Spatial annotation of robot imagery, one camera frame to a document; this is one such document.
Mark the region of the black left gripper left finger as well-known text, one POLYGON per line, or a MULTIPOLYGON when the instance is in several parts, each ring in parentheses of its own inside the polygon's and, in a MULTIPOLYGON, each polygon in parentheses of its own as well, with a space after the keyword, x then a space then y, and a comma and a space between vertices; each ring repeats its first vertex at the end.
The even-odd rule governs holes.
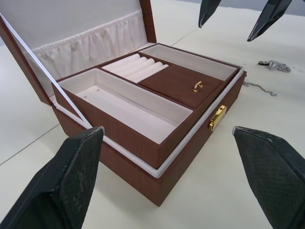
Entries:
POLYGON ((68 137, 25 187, 2 229, 80 229, 94 190, 104 128, 68 137))

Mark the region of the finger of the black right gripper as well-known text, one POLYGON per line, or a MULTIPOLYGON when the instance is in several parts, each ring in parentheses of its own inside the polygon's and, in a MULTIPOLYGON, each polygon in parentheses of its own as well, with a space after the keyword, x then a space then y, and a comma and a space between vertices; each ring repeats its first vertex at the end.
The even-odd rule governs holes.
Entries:
POLYGON ((292 0, 269 0, 262 10, 255 26, 253 27, 247 41, 251 42, 261 36, 286 12, 292 0))
POLYGON ((214 14, 221 0, 202 0, 199 12, 198 27, 202 28, 208 19, 214 14))

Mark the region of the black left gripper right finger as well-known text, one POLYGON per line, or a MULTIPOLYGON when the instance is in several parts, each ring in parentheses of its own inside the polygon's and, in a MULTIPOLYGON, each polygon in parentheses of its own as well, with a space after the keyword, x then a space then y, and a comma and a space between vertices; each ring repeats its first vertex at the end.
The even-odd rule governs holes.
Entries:
POLYGON ((283 138, 233 128, 249 186, 274 229, 305 227, 305 159, 283 138))

